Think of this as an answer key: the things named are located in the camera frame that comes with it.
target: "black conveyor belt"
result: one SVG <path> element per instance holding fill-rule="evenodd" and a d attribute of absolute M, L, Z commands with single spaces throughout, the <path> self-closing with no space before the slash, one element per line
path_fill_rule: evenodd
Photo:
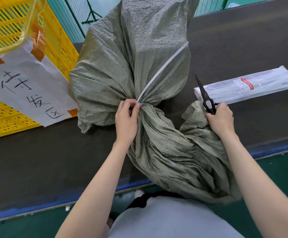
<path fill-rule="evenodd" d="M 159 107 L 176 127 L 203 84 L 284 65 L 288 69 L 288 0 L 273 0 L 202 15 L 188 29 L 190 74 L 185 88 Z M 247 147 L 288 139 L 288 90 L 230 105 Z M 0 211 L 79 195 L 110 152 L 115 127 L 83 135 L 77 119 L 0 138 Z M 139 172 L 129 159 L 121 178 Z"/>

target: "white plastic bag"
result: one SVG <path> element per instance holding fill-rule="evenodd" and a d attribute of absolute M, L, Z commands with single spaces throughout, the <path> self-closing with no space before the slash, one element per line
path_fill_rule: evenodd
<path fill-rule="evenodd" d="M 205 85 L 214 103 L 236 103 L 288 89 L 288 70 L 281 66 L 268 71 L 249 74 Z M 202 101 L 200 88 L 195 88 L 197 99 Z"/>

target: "scissors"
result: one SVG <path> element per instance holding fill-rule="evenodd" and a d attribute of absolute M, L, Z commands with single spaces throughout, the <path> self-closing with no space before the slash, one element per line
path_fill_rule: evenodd
<path fill-rule="evenodd" d="M 203 98 L 203 105 L 204 105 L 205 109 L 208 111 L 208 113 L 215 115 L 215 114 L 216 114 L 216 111 L 217 111 L 217 110 L 216 110 L 216 105 L 219 105 L 219 104 L 213 102 L 213 99 L 211 99 L 211 98 L 209 97 L 209 95 L 208 95 L 208 93 L 205 91 L 205 89 L 204 89 L 201 81 L 198 79 L 197 75 L 195 75 L 195 77 L 196 77 L 198 86 L 199 86 L 199 88 L 200 88 L 200 92 L 201 92 L 201 95 L 202 95 L 202 98 Z M 210 101 L 211 106 L 212 106 L 211 108 L 208 107 L 207 101 Z"/>

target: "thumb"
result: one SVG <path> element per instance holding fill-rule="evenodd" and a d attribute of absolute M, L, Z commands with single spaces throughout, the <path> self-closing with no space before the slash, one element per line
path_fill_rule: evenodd
<path fill-rule="evenodd" d="M 140 107 L 141 107 L 141 104 L 140 104 L 140 103 L 137 103 L 137 104 L 134 106 L 134 108 L 133 108 L 133 110 L 132 110 L 131 119 L 137 120 L 137 116 L 138 116 Z"/>
<path fill-rule="evenodd" d="M 206 113 L 205 117 L 207 118 L 208 121 L 210 121 L 213 118 L 214 115 L 210 114 L 210 113 Z"/>

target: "person's left hand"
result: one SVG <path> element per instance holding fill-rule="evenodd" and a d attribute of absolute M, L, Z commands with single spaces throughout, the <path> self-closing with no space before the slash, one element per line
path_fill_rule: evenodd
<path fill-rule="evenodd" d="M 140 103 L 135 99 L 121 101 L 115 114 L 116 143 L 131 145 L 137 133 L 137 116 Z"/>

